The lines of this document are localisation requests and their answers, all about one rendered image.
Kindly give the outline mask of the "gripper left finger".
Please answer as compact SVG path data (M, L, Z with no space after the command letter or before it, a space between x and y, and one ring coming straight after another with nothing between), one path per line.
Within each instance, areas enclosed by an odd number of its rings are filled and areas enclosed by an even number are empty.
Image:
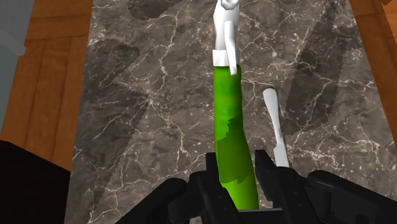
M227 190L219 183L216 155L205 154L206 170L190 174L188 181L166 179L115 224L243 224Z

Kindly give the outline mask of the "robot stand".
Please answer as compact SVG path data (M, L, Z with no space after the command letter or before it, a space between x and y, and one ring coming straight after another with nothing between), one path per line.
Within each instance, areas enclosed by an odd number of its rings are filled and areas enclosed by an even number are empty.
M64 224L70 172L0 140L0 224Z

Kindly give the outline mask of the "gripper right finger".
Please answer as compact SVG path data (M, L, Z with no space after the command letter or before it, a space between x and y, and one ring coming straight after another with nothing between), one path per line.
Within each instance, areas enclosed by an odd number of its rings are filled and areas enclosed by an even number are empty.
M397 224L397 201L323 170L305 178L256 150L255 173L287 224Z

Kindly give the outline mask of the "green spray bottle white trigger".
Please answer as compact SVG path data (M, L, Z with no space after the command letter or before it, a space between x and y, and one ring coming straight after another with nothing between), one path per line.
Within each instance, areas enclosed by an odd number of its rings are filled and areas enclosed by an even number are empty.
M213 14L213 121L219 181L236 208L245 210L258 209L259 202L243 125L242 72L237 48L239 15L239 0L217 0Z

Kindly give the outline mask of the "white plastic knife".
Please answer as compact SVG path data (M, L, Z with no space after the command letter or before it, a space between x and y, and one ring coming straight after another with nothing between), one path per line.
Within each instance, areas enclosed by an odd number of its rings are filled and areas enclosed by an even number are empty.
M277 92L274 88L268 87L263 91L263 100L268 110L276 141L276 146L273 149L275 164L278 167L289 167L287 150L284 143L284 136L281 130L281 123L279 118L279 101Z

